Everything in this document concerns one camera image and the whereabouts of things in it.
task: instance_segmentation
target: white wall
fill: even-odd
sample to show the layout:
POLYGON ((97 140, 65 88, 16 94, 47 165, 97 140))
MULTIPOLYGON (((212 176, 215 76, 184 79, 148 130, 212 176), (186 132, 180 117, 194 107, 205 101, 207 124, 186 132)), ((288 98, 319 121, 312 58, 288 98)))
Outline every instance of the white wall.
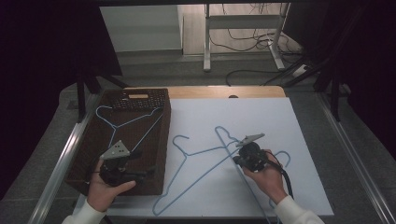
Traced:
POLYGON ((116 52, 181 49, 177 6, 100 9, 116 52))

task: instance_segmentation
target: person's left hand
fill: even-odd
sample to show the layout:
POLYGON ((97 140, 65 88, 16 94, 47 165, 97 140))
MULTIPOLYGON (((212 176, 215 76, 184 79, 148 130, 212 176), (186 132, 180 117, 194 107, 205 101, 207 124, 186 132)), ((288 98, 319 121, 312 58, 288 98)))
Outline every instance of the person's left hand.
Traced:
POLYGON ((117 187, 111 187, 103 181, 99 176, 100 167, 103 160, 99 160, 96 165, 95 172, 92 174, 90 190, 88 192, 88 204, 98 212, 105 212, 107 208, 113 203, 114 198, 124 191, 133 188, 136 185, 135 181, 123 183, 117 187))

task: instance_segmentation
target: gray floor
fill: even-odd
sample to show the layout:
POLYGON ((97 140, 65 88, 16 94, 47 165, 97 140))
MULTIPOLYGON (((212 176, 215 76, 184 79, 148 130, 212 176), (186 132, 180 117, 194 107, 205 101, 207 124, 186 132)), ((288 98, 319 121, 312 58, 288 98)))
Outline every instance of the gray floor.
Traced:
MULTIPOLYGON (((131 86, 201 86, 225 85, 225 77, 233 70, 275 71, 276 67, 268 53, 245 55, 214 55, 211 73, 203 71, 201 56, 186 57, 178 53, 119 55, 124 77, 131 86)), ((268 73, 233 74, 229 81, 233 85, 260 85, 276 76, 268 73)), ((271 84, 277 85, 277 79, 271 84)), ((334 217, 323 217, 326 223, 382 223, 373 204, 362 187, 345 151, 336 137, 318 94, 313 92, 311 77, 285 89, 304 134, 319 177, 331 202, 334 217)), ((103 87, 117 88, 100 79, 103 87)), ((62 91, 60 104, 46 133, 20 176, 5 198, 0 202, 1 223, 26 223, 50 177, 64 145, 76 123, 76 86, 62 91)), ((388 201, 395 214, 396 209, 396 162, 388 154, 370 130, 354 114, 347 98, 340 99, 340 116, 346 132, 358 150, 375 183, 388 201)), ((49 210, 45 223, 60 223, 73 212, 78 193, 62 184, 49 210)))

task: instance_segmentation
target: person's right hand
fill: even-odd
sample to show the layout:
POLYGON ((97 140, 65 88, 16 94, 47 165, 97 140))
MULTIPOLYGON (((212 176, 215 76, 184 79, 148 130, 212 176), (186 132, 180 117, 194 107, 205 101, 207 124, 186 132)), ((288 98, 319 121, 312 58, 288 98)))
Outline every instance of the person's right hand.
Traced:
MULTIPOLYGON (((270 149, 266 149, 265 151, 270 152, 267 153, 268 159, 277 163, 275 157, 272 155, 270 149)), ((288 194, 283 188, 283 179, 282 174, 272 165, 266 164, 264 169, 259 172, 251 172, 248 168, 242 167, 244 174, 248 177, 252 178, 257 186, 262 192, 264 192, 271 200, 278 204, 280 203, 288 194)))

